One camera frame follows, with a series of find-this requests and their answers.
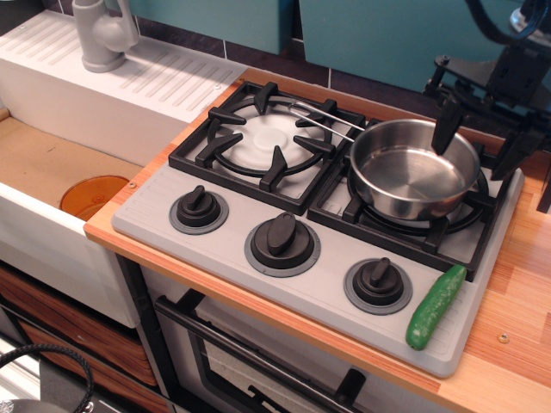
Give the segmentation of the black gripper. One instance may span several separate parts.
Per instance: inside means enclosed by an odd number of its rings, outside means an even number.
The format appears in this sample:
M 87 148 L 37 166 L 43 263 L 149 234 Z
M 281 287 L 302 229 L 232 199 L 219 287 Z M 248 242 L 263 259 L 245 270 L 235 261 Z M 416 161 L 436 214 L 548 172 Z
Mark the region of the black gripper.
M 466 112 L 509 128 L 492 169 L 503 181 L 550 136 L 550 90 L 543 80 L 550 70 L 550 51 L 538 44 L 506 46 L 494 61 L 435 59 L 436 69 L 424 94 L 439 101 L 440 113 L 432 148 L 442 155 Z

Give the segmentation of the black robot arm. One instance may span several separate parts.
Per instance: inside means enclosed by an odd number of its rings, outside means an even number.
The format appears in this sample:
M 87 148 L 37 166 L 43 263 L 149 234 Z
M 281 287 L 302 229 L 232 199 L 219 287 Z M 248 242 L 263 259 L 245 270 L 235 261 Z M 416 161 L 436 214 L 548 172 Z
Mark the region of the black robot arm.
M 467 6 L 481 33 L 503 50 L 485 62 L 436 57 L 424 89 L 440 106 L 432 147 L 442 155 L 464 115 L 478 114 L 508 132 L 492 170 L 492 179 L 503 180 L 535 151 L 550 148 L 550 90 L 543 83 L 550 72 L 550 3 L 523 2 L 511 14 L 507 33 L 492 22 L 482 2 Z

